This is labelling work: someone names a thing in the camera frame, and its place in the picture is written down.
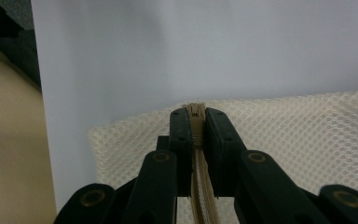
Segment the white wall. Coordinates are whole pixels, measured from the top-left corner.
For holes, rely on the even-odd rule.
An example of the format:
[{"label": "white wall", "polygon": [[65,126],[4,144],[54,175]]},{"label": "white wall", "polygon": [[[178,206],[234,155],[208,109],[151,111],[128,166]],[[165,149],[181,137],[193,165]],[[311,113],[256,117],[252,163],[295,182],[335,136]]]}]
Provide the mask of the white wall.
[{"label": "white wall", "polygon": [[58,209],[86,131],[188,99],[358,90],[358,1],[33,0]]}]

